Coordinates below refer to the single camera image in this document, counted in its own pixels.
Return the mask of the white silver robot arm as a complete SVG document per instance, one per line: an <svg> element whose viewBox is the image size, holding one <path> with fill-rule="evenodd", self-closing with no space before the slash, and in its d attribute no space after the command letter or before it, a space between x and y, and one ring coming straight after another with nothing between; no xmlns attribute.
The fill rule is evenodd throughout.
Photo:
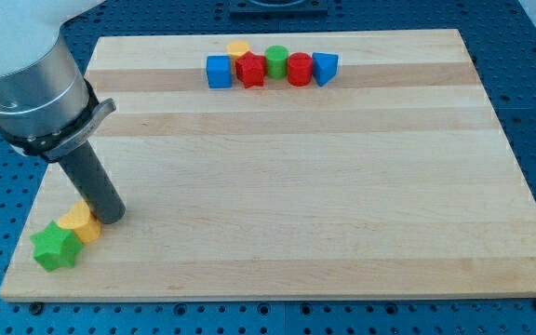
<svg viewBox="0 0 536 335"><path fill-rule="evenodd" d="M61 26L102 0L0 0L0 132L55 162L87 143L115 109L81 74Z"/></svg>

